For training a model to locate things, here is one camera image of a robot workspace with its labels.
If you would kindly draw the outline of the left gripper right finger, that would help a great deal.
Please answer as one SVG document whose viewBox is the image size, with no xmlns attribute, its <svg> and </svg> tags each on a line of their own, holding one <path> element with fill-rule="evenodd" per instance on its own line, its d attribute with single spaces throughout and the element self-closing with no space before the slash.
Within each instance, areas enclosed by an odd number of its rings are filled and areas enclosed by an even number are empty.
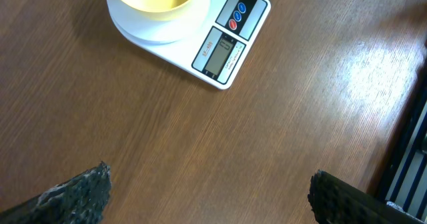
<svg viewBox="0 0 427 224">
<path fill-rule="evenodd" d="M 321 170 L 311 176 L 308 202 L 318 223 L 423 224 Z"/>
</svg>

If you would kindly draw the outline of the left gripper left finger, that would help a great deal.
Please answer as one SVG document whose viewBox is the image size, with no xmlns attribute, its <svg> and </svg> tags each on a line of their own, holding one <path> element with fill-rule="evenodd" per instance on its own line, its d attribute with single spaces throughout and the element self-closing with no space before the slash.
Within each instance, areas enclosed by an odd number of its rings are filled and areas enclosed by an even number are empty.
<svg viewBox="0 0 427 224">
<path fill-rule="evenodd" d="M 110 166 L 101 162 L 17 206 L 1 223 L 100 223 L 111 191 Z"/>
</svg>

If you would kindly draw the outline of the white digital kitchen scale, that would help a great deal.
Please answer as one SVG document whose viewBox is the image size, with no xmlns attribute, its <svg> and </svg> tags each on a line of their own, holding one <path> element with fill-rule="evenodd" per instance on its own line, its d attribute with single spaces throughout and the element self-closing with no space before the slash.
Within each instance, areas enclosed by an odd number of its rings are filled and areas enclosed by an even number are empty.
<svg viewBox="0 0 427 224">
<path fill-rule="evenodd" d="M 231 86 L 268 13 L 269 0 L 198 0 L 177 19 L 160 21 L 107 0 L 111 19 L 131 43 L 218 89 Z"/>
</svg>

